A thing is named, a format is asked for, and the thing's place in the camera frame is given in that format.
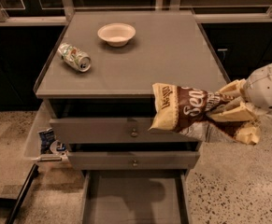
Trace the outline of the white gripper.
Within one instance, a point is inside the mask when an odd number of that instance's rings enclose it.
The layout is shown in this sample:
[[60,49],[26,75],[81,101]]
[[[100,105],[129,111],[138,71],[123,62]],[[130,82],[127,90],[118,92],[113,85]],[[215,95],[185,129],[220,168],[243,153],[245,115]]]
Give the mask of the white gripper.
[[[218,93],[244,99],[272,115],[272,63],[254,70],[245,79],[236,79],[218,90]],[[208,113],[216,122],[238,122],[257,119],[244,103],[219,113]]]

